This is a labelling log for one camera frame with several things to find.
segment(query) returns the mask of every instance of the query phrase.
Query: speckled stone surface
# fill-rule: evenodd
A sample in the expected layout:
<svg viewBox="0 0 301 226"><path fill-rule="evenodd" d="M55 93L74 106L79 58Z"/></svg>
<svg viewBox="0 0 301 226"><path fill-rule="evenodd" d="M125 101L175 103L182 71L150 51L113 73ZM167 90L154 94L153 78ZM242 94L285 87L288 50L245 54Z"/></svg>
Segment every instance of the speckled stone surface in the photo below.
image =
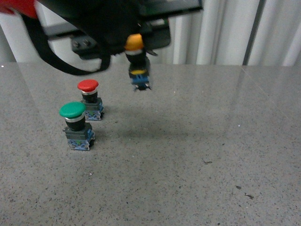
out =
<svg viewBox="0 0 301 226"><path fill-rule="evenodd" d="M127 65L3 66L0 225L301 225L300 67L153 65L133 92ZM89 152L58 113L83 79L105 106Z"/></svg>

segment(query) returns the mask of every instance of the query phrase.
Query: red push button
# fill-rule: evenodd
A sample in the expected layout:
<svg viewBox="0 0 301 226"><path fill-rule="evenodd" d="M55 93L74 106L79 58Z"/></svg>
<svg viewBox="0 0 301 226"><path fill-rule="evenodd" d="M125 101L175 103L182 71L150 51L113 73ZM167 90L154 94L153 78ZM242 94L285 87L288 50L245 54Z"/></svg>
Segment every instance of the red push button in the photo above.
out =
<svg viewBox="0 0 301 226"><path fill-rule="evenodd" d="M98 86L98 81L96 81L94 79L87 79L87 80L81 81L77 85L77 88L88 93L88 92L94 91L97 88L97 86Z"/></svg>

